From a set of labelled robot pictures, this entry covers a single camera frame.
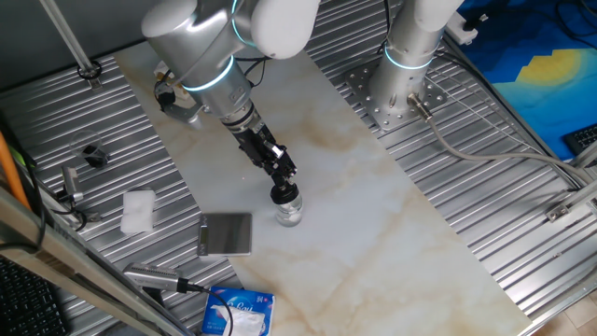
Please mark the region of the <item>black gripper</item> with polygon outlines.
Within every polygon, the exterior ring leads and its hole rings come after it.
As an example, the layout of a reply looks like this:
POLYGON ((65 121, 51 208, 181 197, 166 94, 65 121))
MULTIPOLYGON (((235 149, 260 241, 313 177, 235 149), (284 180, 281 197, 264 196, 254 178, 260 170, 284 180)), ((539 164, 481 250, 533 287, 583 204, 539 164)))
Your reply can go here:
POLYGON ((229 130, 238 141, 240 149, 258 168, 271 177, 277 188, 285 188, 297 172, 297 166, 277 143, 258 113, 247 114, 231 122, 229 130))

